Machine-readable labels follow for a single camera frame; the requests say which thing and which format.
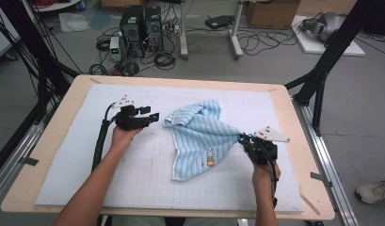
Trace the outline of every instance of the cardboard box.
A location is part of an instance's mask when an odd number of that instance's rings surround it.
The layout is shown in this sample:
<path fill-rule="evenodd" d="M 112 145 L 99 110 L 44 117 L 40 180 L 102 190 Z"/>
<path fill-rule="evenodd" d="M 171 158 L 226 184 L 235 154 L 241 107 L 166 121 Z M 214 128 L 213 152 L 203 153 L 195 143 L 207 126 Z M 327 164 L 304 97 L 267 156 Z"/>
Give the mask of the cardboard box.
<path fill-rule="evenodd" d="M 333 11 L 347 15 L 357 0 L 301 0 L 297 15 L 315 16 L 318 12 Z"/>
<path fill-rule="evenodd" d="M 277 0 L 270 4 L 249 3 L 247 20 L 251 28 L 289 29 L 300 0 Z"/>

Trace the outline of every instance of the person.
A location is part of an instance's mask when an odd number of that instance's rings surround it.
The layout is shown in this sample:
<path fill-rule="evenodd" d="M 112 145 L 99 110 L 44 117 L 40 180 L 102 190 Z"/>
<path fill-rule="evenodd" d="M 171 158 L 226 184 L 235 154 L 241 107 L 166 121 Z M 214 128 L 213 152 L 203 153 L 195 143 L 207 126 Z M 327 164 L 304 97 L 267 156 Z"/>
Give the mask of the person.
<path fill-rule="evenodd" d="M 385 181 L 358 186 L 355 193 L 360 201 L 368 204 L 385 200 Z"/>
<path fill-rule="evenodd" d="M 80 226 L 96 223 L 116 168 L 131 145 L 133 137 L 140 131 L 141 129 L 124 131 L 118 126 L 113 129 L 109 152 L 65 205 L 55 219 L 54 225 Z M 272 182 L 268 173 L 269 166 L 253 165 L 252 183 L 257 203 L 256 225 L 278 225 L 272 203 Z M 276 162 L 275 169 L 276 176 L 279 178 L 281 171 Z"/>

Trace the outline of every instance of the computer tower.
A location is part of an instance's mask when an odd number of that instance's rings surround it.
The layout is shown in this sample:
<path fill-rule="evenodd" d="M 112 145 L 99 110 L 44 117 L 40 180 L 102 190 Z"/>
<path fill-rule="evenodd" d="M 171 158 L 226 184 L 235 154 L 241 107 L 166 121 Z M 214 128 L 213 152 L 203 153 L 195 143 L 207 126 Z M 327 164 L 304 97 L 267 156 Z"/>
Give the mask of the computer tower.
<path fill-rule="evenodd" d="M 163 51 L 162 18 L 160 7 L 148 7 L 145 11 L 145 23 L 149 49 L 155 52 Z"/>
<path fill-rule="evenodd" d="M 124 42 L 140 42 L 146 39 L 146 25 L 142 6 L 126 6 L 120 21 Z"/>

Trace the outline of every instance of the white foam board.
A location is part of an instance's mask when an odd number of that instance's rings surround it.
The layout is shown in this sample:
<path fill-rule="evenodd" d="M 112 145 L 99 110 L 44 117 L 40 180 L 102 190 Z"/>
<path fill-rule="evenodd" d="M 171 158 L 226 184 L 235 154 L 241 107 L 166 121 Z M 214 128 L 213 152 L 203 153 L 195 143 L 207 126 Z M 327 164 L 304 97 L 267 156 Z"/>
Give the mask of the white foam board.
<path fill-rule="evenodd" d="M 211 170 L 187 182 L 171 180 L 176 156 L 174 140 L 164 118 L 183 105 L 217 99 L 220 120 L 253 133 L 266 126 L 281 132 L 270 96 L 263 92 L 218 89 L 170 89 L 94 85 L 56 153 L 35 204 L 65 205 L 90 174 L 94 147 L 107 107 L 127 94 L 136 106 L 149 105 L 160 121 L 138 134 L 121 160 L 104 206 L 159 209 L 247 210 L 256 203 L 251 184 L 253 166 L 239 144 Z M 117 111 L 111 110 L 109 117 Z M 104 144 L 107 153 L 112 125 Z M 276 197 L 278 213 L 304 210 L 288 153 L 279 145 L 282 171 Z"/>
<path fill-rule="evenodd" d="M 324 47 L 324 43 L 319 41 L 319 39 L 310 33 L 310 31 L 300 31 L 299 26 L 305 19 L 307 19 L 305 16 L 295 16 L 295 19 L 292 21 L 292 25 L 297 24 L 292 27 L 292 30 L 295 34 L 297 34 L 298 44 L 305 54 L 323 54 L 326 49 Z M 350 46 L 347 47 L 343 56 L 364 57 L 365 53 L 356 42 L 351 41 Z"/>

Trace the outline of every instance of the human hand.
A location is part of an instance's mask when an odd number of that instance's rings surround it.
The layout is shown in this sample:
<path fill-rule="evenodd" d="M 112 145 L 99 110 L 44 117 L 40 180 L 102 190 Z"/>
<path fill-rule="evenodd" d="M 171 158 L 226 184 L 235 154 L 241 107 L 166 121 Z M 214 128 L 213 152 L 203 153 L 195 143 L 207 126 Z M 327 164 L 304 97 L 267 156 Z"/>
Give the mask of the human hand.
<path fill-rule="evenodd" d="M 141 132 L 142 129 L 136 129 L 131 131 L 125 131 L 116 126 L 113 129 L 112 144 L 110 146 L 110 152 L 116 152 L 123 154 L 125 150 L 131 145 L 131 141 L 135 135 Z"/>

